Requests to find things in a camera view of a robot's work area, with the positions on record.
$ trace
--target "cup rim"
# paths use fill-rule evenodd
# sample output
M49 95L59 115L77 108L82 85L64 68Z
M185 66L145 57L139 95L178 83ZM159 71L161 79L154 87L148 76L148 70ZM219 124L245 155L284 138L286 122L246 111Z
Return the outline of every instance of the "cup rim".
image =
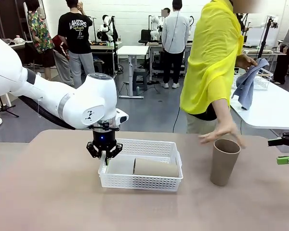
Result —
M239 151L237 151L236 153L227 153L227 152L219 149L218 147L216 147L216 142L217 142L217 141L230 141L230 142L232 142L232 143L235 143L235 144L239 147ZM220 151L220 152L222 152L222 153L225 153L225 154L238 154L238 153L241 152L241 146L238 145L237 142L234 142L234 141L232 141L232 140L230 140L230 139L218 139L218 140L216 140L216 141L214 142L214 148L216 148L218 151Z

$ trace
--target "gray pants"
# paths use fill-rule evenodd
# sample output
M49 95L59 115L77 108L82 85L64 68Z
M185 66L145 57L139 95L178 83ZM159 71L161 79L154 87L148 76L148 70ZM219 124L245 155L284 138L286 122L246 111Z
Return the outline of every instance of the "gray pants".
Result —
M81 64L85 69L86 76L94 73L94 64L92 53L88 54L74 54L69 51L69 65L71 69L72 77L74 78L75 88L79 88L82 85L81 81Z
M205 135L215 130L217 125L217 119L213 121L205 121L198 119L188 113L186 113L187 118L187 133L189 134L200 134Z
M53 50L53 52L60 79L62 80L63 83L73 87L74 81L71 78L71 73L69 70L69 62L67 58L62 54L60 54L59 52L57 52L56 50Z

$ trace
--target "floral shirt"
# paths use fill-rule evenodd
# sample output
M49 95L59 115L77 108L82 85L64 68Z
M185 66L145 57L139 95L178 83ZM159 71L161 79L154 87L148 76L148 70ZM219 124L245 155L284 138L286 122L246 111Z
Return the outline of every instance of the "floral shirt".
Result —
M47 26L44 20L39 17L37 11L28 13L28 23L31 34L35 31L36 36L41 40L41 43L34 41L34 45L39 53L54 48L54 43L48 32Z

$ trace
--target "brown cup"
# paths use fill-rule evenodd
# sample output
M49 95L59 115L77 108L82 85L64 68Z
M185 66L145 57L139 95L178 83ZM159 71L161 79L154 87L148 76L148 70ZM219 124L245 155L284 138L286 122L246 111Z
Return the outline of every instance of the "brown cup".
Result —
M218 186L225 186L231 176L241 147L231 140L217 140L213 148L211 182Z
M176 164L136 158L133 174L138 176L179 177L179 168Z

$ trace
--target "wire basket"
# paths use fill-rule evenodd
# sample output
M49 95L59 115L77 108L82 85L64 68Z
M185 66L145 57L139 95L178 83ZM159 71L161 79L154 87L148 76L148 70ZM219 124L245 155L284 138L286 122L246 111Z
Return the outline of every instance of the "wire basket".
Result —
M241 68L235 68L235 76L232 84L232 89L237 89L236 81L241 75L245 74L246 71ZM269 83L272 80L273 73L261 68L255 79L254 79L254 90L267 90Z
M158 191L178 191L183 179L182 162L177 146L173 142L141 141L118 139L123 144L122 152L105 165L105 156L101 158L101 184L104 188L142 189ZM135 158L176 164L179 177L136 176L133 175Z

